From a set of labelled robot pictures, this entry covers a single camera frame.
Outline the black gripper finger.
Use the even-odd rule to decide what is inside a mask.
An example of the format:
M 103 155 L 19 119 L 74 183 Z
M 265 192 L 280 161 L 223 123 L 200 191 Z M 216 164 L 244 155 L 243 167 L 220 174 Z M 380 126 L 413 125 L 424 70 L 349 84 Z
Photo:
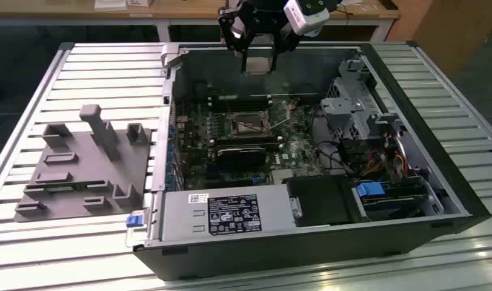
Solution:
M 295 33 L 293 28 L 289 23 L 284 26 L 276 27 L 272 32 L 272 54 L 271 54 L 271 69 L 273 72 L 277 68 L 277 57 L 284 52 L 291 52 L 296 49 L 300 43 L 300 36 Z
M 219 9 L 219 27 L 221 38 L 225 41 L 228 50 L 233 50 L 240 58 L 240 71 L 247 71 L 248 47 L 251 45 L 251 33 L 241 20 L 240 7 L 221 7 Z

